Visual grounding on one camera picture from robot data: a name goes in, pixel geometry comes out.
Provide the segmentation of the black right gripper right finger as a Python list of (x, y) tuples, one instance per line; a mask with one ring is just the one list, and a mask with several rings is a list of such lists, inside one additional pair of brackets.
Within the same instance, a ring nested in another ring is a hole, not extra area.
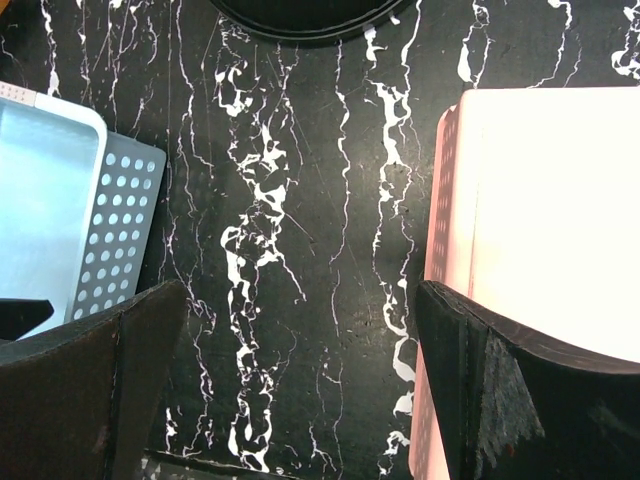
[(426, 280), (416, 326), (454, 479), (635, 479), (639, 366)]

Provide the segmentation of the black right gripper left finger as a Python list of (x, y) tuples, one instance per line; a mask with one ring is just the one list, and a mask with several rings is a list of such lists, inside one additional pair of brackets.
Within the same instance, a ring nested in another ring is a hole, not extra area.
[(30, 336), (47, 300), (1, 302), (1, 476), (131, 479), (186, 319), (166, 281)]

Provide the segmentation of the pink plastic basket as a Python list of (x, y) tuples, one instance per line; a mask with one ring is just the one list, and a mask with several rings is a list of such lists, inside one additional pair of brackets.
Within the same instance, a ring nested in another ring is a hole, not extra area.
[[(639, 91), (481, 89), (441, 116), (424, 278), (639, 366)], [(409, 466), (450, 476), (419, 340)]]

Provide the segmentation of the blue tray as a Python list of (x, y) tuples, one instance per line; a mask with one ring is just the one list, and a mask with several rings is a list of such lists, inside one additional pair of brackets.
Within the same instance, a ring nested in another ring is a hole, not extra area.
[(136, 293), (167, 156), (94, 110), (1, 87), (1, 300), (21, 339)]

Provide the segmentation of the large black plastic bin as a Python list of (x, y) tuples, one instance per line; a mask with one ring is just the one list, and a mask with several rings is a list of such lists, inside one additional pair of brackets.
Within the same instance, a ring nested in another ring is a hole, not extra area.
[(323, 46), (360, 36), (397, 16), (401, 0), (213, 0), (213, 6), (253, 36), (289, 45)]

